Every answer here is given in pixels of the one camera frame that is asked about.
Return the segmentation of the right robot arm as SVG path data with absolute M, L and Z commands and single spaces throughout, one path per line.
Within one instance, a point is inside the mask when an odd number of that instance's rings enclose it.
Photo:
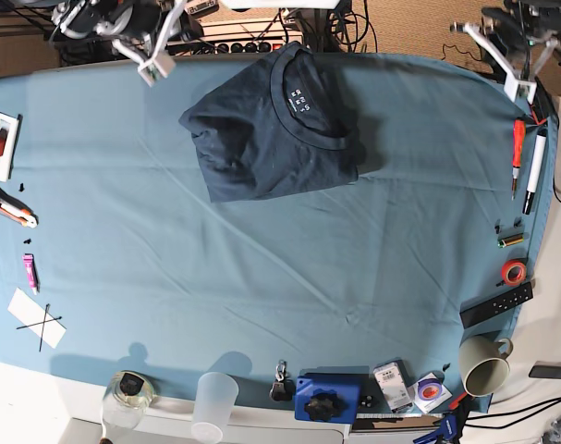
M 141 65 L 164 51 L 175 38 L 184 43 L 203 36 L 184 1 L 62 1 L 52 14 L 49 41 L 98 37 L 122 56 Z

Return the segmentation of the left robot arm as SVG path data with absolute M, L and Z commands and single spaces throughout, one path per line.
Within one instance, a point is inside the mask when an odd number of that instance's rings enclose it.
M 561 1 L 505 1 L 482 8 L 482 22 L 454 22 L 480 47 L 481 61 L 494 73 L 534 81 L 561 49 Z

